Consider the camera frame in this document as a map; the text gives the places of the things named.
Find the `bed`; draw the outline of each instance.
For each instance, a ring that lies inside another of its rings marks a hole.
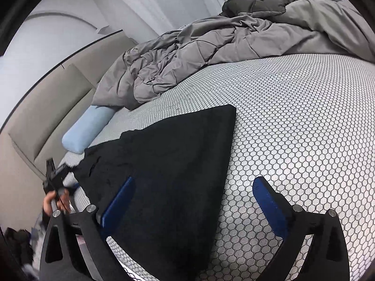
[[[232,104],[237,108],[231,160],[209,267],[198,280],[255,280],[281,239],[256,203],[257,175],[292,204],[333,208],[346,238],[350,278],[374,259],[375,65],[342,55],[288,55],[205,67],[134,111],[121,109],[92,142],[117,139],[166,117]],[[84,155],[67,152],[61,163]],[[66,184],[75,181],[73,174]],[[82,190],[79,210],[90,202]],[[303,264],[311,237],[287,280]],[[157,280],[116,242],[107,242],[138,279]]]

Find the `beige headboard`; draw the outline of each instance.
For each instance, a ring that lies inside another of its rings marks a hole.
[[[41,79],[11,116],[8,134],[23,161],[45,178],[46,159],[58,164],[61,139],[91,104],[100,79],[125,50],[136,45],[120,31],[80,50]]]

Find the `black towel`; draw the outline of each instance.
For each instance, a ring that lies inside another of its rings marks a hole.
[[[134,197],[112,237],[161,281],[194,280],[208,265],[235,118],[226,105],[124,132],[87,149],[74,172],[99,207],[134,177]]]

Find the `human hand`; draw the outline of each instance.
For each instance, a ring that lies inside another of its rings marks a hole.
[[[49,217],[52,215],[51,202],[55,199],[55,197],[56,191],[50,191],[46,194],[43,200],[43,210]],[[64,194],[60,196],[60,200],[56,203],[57,209],[70,213],[69,191],[67,189],[64,189]]]

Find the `mattress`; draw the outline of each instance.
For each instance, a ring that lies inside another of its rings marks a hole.
[[[92,145],[223,104],[237,108],[236,125],[215,245],[198,280],[255,280],[280,246],[252,194],[258,175],[291,204],[338,213],[350,280],[358,280],[375,254],[375,65],[316,54],[211,65],[134,111],[118,111]],[[81,159],[68,152],[62,162]],[[79,210],[90,203],[82,190],[75,201]],[[107,242],[137,278],[157,280]],[[307,236],[287,280],[297,276],[310,242]]]

